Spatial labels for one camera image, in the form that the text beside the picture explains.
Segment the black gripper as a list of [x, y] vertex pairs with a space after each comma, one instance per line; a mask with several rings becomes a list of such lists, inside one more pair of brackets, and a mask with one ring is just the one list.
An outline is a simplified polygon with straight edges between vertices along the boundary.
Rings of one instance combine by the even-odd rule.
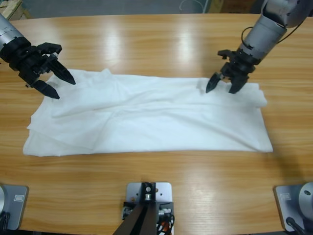
[[44, 81], [38, 80], [41, 74], [53, 72], [59, 79], [75, 85], [71, 73], [64, 67], [51, 52], [50, 43], [33, 46], [26, 38], [15, 38], [3, 44], [0, 57], [9, 64], [9, 67], [19, 73], [19, 77], [27, 85], [39, 91], [44, 96], [59, 99], [57, 91]]
[[[259, 64], [259, 59], [245, 53], [242, 49], [231, 51], [228, 49], [220, 50], [220, 56], [223, 60], [229, 59], [221, 68], [221, 74], [229, 77], [231, 88], [229, 93], [236, 94], [247, 83], [248, 74], [254, 72], [255, 66]], [[220, 73], [214, 73], [206, 86], [206, 93], [214, 90], [221, 80]]]

